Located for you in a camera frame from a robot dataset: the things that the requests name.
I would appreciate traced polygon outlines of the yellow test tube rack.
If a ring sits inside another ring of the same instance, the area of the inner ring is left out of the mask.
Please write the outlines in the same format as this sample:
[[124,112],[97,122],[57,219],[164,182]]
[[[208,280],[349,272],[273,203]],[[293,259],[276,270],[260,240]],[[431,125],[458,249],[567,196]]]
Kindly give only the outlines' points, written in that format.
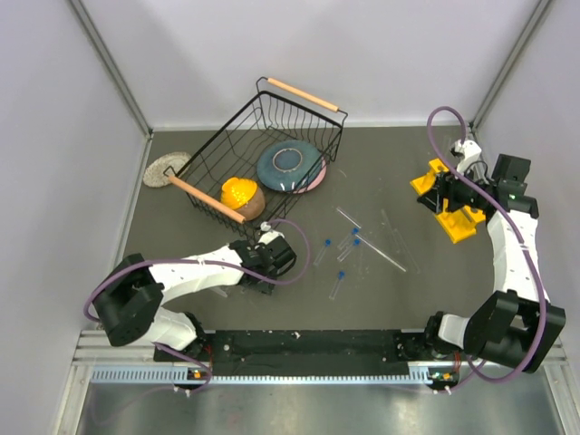
[[[448,168],[440,159],[432,159],[429,162],[428,171],[431,169],[440,170],[441,174],[448,171]],[[425,175],[411,181],[412,187],[419,196],[424,194],[423,180]],[[452,213],[442,211],[440,214],[433,215],[453,244],[475,236],[477,234],[477,225],[485,221],[485,215],[481,210],[467,206]]]

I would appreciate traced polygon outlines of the long glass test tube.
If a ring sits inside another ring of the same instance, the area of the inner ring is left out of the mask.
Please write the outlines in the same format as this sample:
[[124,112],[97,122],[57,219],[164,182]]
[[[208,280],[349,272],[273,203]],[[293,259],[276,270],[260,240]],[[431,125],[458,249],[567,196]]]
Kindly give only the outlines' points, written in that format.
[[366,245],[367,247],[369,247],[373,252],[375,252],[377,255],[381,256],[383,259],[385,259],[386,261],[388,261],[392,266],[396,267],[397,269],[399,269],[403,273],[406,273],[407,272],[407,268],[405,268],[402,264],[400,264],[398,261],[396,261],[391,256],[387,255],[385,252],[383,252],[382,250],[380,250],[376,245],[374,245],[373,243],[371,243],[365,237],[363,237],[361,235],[357,235],[356,237],[364,245]]

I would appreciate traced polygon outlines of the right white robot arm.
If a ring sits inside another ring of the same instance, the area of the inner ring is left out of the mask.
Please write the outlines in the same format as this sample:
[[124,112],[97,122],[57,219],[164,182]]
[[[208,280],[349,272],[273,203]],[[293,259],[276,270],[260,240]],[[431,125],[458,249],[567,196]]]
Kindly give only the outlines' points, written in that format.
[[515,368],[527,360],[535,372],[566,324],[564,309],[539,295],[536,231],[537,200],[526,195],[531,162],[498,156],[490,179],[478,180],[507,212],[501,214],[477,191],[462,183],[440,159],[414,179],[418,201],[431,210],[452,242],[476,234],[483,222],[493,248],[494,285],[488,300],[470,317],[437,312],[423,335],[425,352],[436,359],[453,351]]

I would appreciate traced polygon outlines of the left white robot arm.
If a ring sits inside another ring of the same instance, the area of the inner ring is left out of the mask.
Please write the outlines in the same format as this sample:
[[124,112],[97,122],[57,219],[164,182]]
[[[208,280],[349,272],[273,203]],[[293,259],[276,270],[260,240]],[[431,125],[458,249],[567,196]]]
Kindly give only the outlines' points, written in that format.
[[140,254],[130,255],[105,279],[90,304],[111,346],[142,339],[192,360],[205,351],[207,335],[194,314],[170,311],[165,304],[184,295],[236,285],[255,285],[269,295],[295,262],[294,250],[277,231],[266,232],[255,244],[237,240],[173,263],[147,262]]

